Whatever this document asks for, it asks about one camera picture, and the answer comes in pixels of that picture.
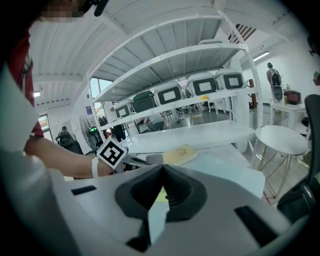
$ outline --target gray floor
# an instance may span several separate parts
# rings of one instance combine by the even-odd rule
[[[208,123],[211,122],[218,122],[229,119],[229,114],[225,114],[222,111],[216,114],[215,111],[205,112],[204,117],[201,115],[201,112],[193,112],[192,118],[190,118],[189,113],[185,113],[180,115],[180,123],[176,123],[174,120],[167,120],[167,124],[165,126],[165,130],[168,129],[175,129],[175,128],[181,128],[181,127],[188,127],[191,124],[194,125],[200,125],[205,124],[206,121]],[[270,124],[270,107],[269,106],[263,106],[263,125],[269,125]],[[288,117],[286,113],[279,113],[275,114],[274,116],[274,125],[283,125],[286,126],[288,124]],[[145,125],[141,125],[140,129],[145,130]],[[250,111],[250,127],[253,129],[257,128],[257,112],[252,110]],[[253,154],[250,150],[250,148],[247,148],[247,151],[243,154],[244,157],[251,163],[251,167],[253,169],[257,169],[258,165],[260,163],[260,158],[263,155],[264,152],[264,145],[261,143],[257,144],[256,149],[254,150]],[[266,151],[266,163],[273,155],[275,151],[272,149],[269,149]],[[272,171],[283,161],[285,156],[281,156],[281,154],[277,154],[274,159],[262,170],[263,174],[268,177]],[[272,188],[275,190],[275,192],[278,192],[278,188],[280,186],[281,180],[284,175],[285,170],[285,162],[280,166],[280,168],[268,179],[269,184],[272,186]],[[295,184],[297,184],[303,177],[305,177],[308,173],[308,169],[297,162],[297,159],[295,157],[292,157],[289,172],[286,178],[286,181],[283,185],[283,188],[281,190],[281,193],[276,199],[273,199],[271,192],[265,186],[264,192],[268,198],[268,201],[271,205],[278,202],[278,200],[281,198],[281,196],[286,193],[290,188],[292,188]]]

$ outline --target white wristband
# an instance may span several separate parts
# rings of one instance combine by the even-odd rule
[[[91,162],[92,162],[92,177],[98,178],[99,157],[94,157]]]

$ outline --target ceiling light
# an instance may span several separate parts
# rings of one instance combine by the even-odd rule
[[[270,52],[266,51],[265,53],[261,54],[260,56],[254,58],[253,61],[255,62],[255,61],[261,59],[262,57],[267,56],[269,53],[270,53]]]

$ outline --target orange sticker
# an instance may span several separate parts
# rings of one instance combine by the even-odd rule
[[[204,95],[201,97],[202,101],[208,101],[209,100],[209,96],[208,95]]]

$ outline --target red shirt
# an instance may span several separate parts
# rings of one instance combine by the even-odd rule
[[[19,88],[22,91],[23,91],[23,72],[25,68],[26,58],[30,48],[29,38],[30,38],[30,34],[28,31],[26,31],[23,37],[21,38],[21,40],[14,47],[13,51],[9,56],[9,59],[7,60],[11,75],[15,80],[16,84],[19,86]],[[33,63],[31,61],[27,69],[27,73],[25,75],[24,95],[26,99],[32,104],[32,106],[35,106],[34,85],[32,81],[32,67],[33,67]],[[35,127],[32,130],[32,133],[41,137],[44,136],[44,133],[41,129],[41,125],[39,122],[36,123]]]

